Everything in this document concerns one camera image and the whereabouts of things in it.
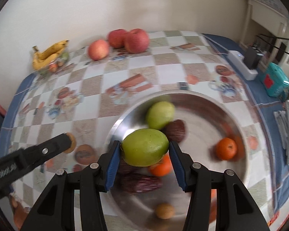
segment dried date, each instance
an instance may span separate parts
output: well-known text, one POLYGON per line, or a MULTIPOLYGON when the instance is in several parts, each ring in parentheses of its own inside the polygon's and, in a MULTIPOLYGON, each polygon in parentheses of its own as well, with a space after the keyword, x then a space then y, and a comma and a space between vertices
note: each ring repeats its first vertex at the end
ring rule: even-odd
POLYGON ((121 178, 121 187, 127 193, 144 193, 161 188, 163 185, 156 176, 128 174, 121 178))
POLYGON ((175 120, 168 123, 162 132, 167 136, 169 141, 180 143, 185 138, 185 125, 182 120, 175 120))
POLYGON ((120 175, 127 175, 131 172, 136 171, 137 169, 138 169, 138 167, 128 165, 121 157, 117 173, 120 175))

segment apple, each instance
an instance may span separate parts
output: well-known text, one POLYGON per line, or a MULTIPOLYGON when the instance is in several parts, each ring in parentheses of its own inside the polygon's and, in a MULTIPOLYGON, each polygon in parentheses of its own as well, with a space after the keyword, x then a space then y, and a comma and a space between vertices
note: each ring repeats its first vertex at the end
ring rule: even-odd
POLYGON ((108 34, 109 45, 115 49, 124 47, 124 39, 127 31, 125 29, 113 30, 108 34))
POLYGON ((103 39, 91 43, 88 48, 88 56, 94 61, 101 60, 109 54, 109 44, 103 39))
POLYGON ((144 52, 150 44, 150 39, 143 29, 133 29, 125 36, 125 48, 130 53, 144 52))

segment banana bunch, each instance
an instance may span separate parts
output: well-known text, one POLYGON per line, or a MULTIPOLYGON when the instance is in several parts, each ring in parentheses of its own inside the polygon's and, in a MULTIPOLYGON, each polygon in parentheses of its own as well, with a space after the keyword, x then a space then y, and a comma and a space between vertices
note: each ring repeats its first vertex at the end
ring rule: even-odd
POLYGON ((47 66, 51 61, 54 61, 61 55, 61 53, 65 50, 67 45, 68 40, 60 41, 50 46, 42 53, 39 52, 37 46, 34 46, 33 47, 34 56, 32 62, 33 69, 38 70, 47 66))

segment teal box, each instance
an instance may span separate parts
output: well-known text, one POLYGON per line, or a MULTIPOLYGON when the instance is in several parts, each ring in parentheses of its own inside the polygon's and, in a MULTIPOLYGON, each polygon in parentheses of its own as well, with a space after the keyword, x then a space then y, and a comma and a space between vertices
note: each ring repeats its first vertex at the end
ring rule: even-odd
POLYGON ((272 97, 278 97, 279 94, 289 86, 289 78, 285 75, 282 69, 271 62, 267 70, 261 77, 267 94, 272 97))

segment power strip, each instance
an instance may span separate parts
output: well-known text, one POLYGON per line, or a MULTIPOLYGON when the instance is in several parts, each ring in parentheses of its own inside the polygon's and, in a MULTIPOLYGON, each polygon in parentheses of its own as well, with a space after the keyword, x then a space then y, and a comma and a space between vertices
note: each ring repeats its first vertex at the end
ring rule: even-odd
POLYGON ((236 66, 236 68, 241 72, 241 74, 244 76, 244 78, 248 81, 254 80, 256 76, 258 75, 257 70, 255 69, 249 69, 243 62, 244 56, 234 50, 230 50, 228 52, 228 58, 229 60, 236 66))

